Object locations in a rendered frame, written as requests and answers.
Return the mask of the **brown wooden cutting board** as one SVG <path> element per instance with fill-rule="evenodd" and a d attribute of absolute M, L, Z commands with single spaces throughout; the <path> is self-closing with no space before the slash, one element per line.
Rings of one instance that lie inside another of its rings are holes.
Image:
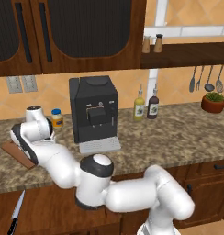
<path fill-rule="evenodd" d="M 24 154 L 22 150 L 18 148 L 18 146 L 12 140 L 7 140 L 2 143 L 1 148 L 27 169 L 35 167 L 35 164 Z"/>

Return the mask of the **black coffee machine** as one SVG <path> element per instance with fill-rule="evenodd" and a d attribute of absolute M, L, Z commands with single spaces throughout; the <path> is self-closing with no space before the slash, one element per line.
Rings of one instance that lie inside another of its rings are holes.
<path fill-rule="evenodd" d="M 71 78 L 74 142 L 81 154 L 119 151 L 118 92 L 108 75 Z"/>

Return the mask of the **dark vinegar bottle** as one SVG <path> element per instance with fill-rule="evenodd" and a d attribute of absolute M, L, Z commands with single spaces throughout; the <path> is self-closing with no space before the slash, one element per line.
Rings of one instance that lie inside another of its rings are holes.
<path fill-rule="evenodd" d="M 153 89 L 153 96 L 149 99 L 147 118 L 156 119 L 158 114 L 159 98 L 157 97 L 157 87 Z"/>

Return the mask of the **blue lidded yellow jar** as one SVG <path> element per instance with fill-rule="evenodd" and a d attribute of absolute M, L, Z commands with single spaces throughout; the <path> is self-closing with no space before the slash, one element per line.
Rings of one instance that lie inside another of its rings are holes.
<path fill-rule="evenodd" d="M 63 117 L 62 112 L 59 108 L 52 109 L 51 111 L 51 122 L 52 126 L 56 129 L 61 128 L 63 126 Z"/>

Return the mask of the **wooden salt shaker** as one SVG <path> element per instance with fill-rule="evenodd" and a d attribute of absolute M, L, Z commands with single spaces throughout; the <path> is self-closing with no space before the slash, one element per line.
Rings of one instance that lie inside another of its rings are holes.
<path fill-rule="evenodd" d="M 142 53 L 150 53 L 150 36 L 144 36 Z"/>

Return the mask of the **hanging grey spoon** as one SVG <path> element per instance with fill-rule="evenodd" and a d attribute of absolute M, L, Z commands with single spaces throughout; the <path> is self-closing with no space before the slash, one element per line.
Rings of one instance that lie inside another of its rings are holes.
<path fill-rule="evenodd" d="M 196 68 L 197 68 L 197 66 L 195 66 L 195 69 L 194 69 L 194 71 L 193 71 L 193 75 L 192 75 L 192 78 L 191 78 L 191 81 L 190 81 L 190 84 L 189 84 L 189 92 L 190 92 L 190 93 L 193 93 L 194 90 L 195 90 Z"/>

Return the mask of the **hanging grey fork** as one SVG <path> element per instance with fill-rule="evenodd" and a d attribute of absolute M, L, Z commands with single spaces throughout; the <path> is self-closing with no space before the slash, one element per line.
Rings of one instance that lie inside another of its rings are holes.
<path fill-rule="evenodd" d="M 196 82 L 196 90 L 197 91 L 199 91 L 199 89 L 200 89 L 200 83 L 201 83 L 201 78 L 202 78 L 204 69 L 205 69 L 205 65 L 202 65 L 200 77 L 199 77 L 198 81 Z"/>

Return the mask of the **hanging grey ladle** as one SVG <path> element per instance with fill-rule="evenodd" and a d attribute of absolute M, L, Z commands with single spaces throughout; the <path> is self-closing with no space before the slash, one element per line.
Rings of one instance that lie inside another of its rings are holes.
<path fill-rule="evenodd" d="M 209 72 L 212 73 L 212 70 L 213 70 L 213 66 L 210 67 Z M 212 92 L 215 89 L 215 86 L 209 82 L 209 80 L 210 80 L 209 77 L 207 78 L 207 83 L 205 84 L 204 88 L 205 88 L 206 91 Z"/>

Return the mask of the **wooden drawer front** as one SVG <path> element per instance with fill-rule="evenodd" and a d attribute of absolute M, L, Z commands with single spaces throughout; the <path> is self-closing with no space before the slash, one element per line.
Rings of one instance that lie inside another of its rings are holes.
<path fill-rule="evenodd" d="M 197 169 L 198 180 L 219 180 L 224 179 L 224 169 L 216 170 L 214 164 L 224 165 L 224 160 L 200 163 Z"/>

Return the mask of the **wide wooden base cupboard front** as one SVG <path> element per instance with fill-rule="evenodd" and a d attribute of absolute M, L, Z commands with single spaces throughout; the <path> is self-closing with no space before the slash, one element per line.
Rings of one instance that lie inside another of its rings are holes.
<path fill-rule="evenodd" d="M 15 235 L 121 235 L 120 214 L 83 210 L 74 193 L 56 185 L 27 189 Z"/>

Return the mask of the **wooden base cupboard door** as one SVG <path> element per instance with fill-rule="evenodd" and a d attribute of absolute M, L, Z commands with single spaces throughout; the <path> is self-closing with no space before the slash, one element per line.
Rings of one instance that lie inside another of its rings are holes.
<path fill-rule="evenodd" d="M 193 215 L 183 221 L 175 221 L 178 229 L 185 229 L 221 220 L 224 216 L 224 179 L 186 180 L 184 189 L 191 184 L 191 198 L 196 207 Z"/>

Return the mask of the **grey wall socket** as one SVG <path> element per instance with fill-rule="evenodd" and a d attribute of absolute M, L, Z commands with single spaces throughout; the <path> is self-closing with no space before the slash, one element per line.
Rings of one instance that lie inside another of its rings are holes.
<path fill-rule="evenodd" d="M 10 94 L 22 93 L 22 86 L 18 76 L 7 76 L 6 84 Z"/>
<path fill-rule="evenodd" d="M 26 93 L 37 92 L 38 87 L 36 83 L 36 78 L 34 75 L 25 75 L 22 77 L 22 83 L 24 85 L 24 90 Z"/>

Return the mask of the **wide wooden wall cupboard door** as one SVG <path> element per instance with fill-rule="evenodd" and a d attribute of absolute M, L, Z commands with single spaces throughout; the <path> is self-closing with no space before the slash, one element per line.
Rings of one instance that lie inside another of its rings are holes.
<path fill-rule="evenodd" d="M 52 62 L 46 57 L 40 2 Z M 140 68 L 146 0 L 30 0 L 30 5 L 44 73 Z"/>

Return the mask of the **dark wooden wall shelf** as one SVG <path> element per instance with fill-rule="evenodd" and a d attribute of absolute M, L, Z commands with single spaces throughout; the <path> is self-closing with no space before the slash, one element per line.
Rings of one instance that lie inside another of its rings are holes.
<path fill-rule="evenodd" d="M 155 53 L 141 54 L 142 69 L 224 64 L 224 42 L 163 44 Z"/>

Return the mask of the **black handled kitchen knife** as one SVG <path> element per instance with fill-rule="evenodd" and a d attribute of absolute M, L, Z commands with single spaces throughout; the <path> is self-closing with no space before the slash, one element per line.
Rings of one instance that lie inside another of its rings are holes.
<path fill-rule="evenodd" d="M 15 234 L 15 230 L 16 230 L 17 222 L 18 222 L 18 215 L 19 215 L 19 212 L 20 212 L 23 200 L 24 200 L 25 193 L 26 193 L 26 190 L 23 190 L 23 192 L 21 193 L 21 195 L 16 203 L 15 209 L 14 209 L 12 217 L 11 217 L 12 223 L 10 225 L 8 232 L 7 232 L 7 235 L 14 235 Z"/>

